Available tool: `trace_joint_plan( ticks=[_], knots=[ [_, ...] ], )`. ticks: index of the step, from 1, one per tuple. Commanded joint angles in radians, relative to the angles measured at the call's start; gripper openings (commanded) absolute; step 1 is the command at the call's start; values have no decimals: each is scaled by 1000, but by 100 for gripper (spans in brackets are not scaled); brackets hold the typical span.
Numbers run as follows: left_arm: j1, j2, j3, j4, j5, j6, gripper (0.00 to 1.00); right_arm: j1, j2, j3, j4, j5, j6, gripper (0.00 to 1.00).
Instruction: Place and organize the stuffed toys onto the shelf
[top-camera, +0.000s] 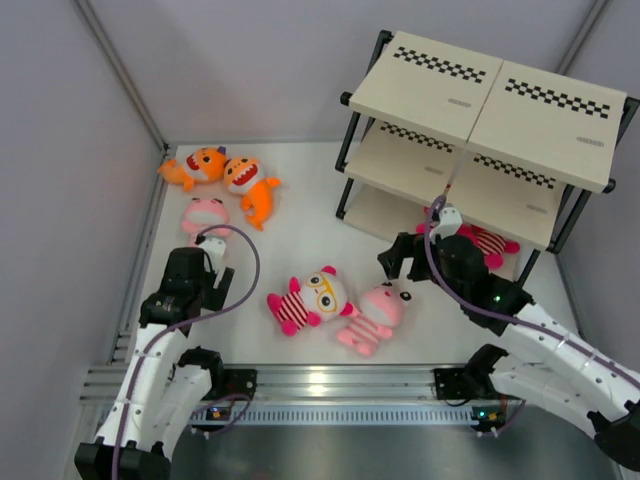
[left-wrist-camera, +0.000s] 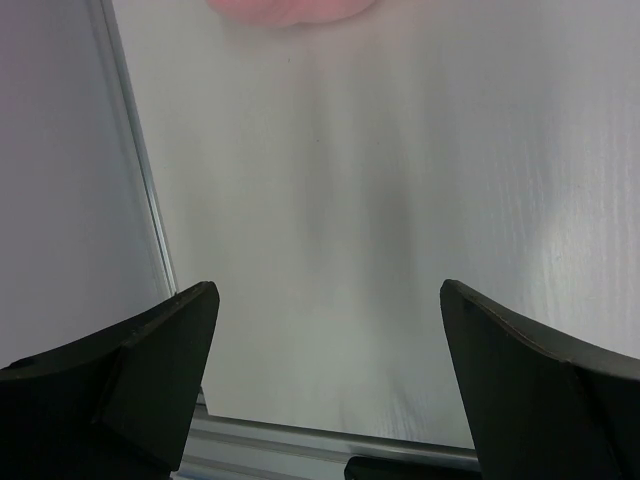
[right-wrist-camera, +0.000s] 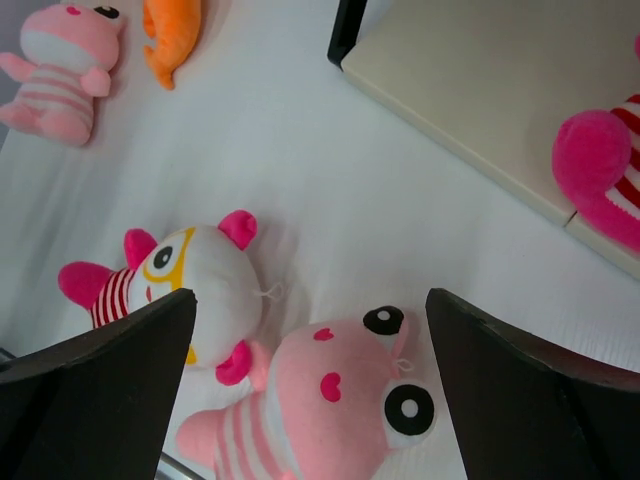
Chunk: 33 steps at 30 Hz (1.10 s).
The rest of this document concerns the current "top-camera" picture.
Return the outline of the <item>orange shark plush purple fin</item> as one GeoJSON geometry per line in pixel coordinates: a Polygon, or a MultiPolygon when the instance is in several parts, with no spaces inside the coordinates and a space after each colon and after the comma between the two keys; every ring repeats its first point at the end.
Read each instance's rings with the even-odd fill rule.
{"type": "Polygon", "coordinates": [[[195,150],[184,159],[172,158],[164,162],[157,172],[167,183],[180,185],[185,192],[189,192],[197,184],[222,179],[226,162],[227,149],[224,146],[205,147],[195,150]]]}

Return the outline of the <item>light pink striped plush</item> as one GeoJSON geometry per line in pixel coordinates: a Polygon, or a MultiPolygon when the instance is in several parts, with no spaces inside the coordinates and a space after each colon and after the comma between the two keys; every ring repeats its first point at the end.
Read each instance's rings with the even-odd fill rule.
{"type": "Polygon", "coordinates": [[[336,340],[361,356],[371,357],[402,324],[412,295],[385,282],[363,293],[359,308],[336,333],[336,340]]]}

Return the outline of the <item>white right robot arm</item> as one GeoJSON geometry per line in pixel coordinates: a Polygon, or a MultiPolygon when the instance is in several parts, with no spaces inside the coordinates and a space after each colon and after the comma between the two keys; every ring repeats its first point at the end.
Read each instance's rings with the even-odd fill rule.
{"type": "Polygon", "coordinates": [[[463,236],[401,233],[377,257],[388,279],[430,280],[497,342],[469,363],[468,388],[520,398],[579,428],[622,467],[639,469],[639,374],[553,319],[516,283],[491,273],[463,236]]]}

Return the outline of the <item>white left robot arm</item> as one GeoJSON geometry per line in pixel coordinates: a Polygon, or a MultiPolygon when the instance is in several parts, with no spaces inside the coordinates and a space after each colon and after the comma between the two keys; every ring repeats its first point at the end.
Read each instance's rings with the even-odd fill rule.
{"type": "Polygon", "coordinates": [[[191,413],[225,390],[220,355],[197,345],[192,330],[213,291],[210,264],[197,247],[169,254],[158,289],[140,306],[131,361],[107,418],[76,450],[81,478],[169,478],[191,413]]]}

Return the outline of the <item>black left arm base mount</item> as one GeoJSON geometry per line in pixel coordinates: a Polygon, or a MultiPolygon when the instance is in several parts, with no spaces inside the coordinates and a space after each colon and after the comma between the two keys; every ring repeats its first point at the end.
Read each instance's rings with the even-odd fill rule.
{"type": "Polygon", "coordinates": [[[214,372],[211,374],[211,389],[203,399],[213,401],[234,394],[244,394],[252,399],[257,387],[257,375],[255,369],[243,368],[214,372]]]}

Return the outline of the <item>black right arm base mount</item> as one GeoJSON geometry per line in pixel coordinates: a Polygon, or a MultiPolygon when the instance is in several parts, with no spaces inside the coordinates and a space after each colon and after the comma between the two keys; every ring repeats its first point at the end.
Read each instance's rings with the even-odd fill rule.
{"type": "Polygon", "coordinates": [[[493,388],[486,373],[467,368],[438,368],[433,370],[436,397],[438,400],[495,399],[493,388]]]}

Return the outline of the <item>hot pink plush with glasses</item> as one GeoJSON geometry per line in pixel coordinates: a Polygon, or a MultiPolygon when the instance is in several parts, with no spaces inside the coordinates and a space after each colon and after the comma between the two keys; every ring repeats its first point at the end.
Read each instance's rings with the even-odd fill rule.
{"type": "Polygon", "coordinates": [[[282,295],[269,293],[266,303],[282,333],[289,337],[305,327],[318,327],[337,317],[359,313],[331,265],[313,272],[304,281],[291,277],[288,291],[282,295]]]}

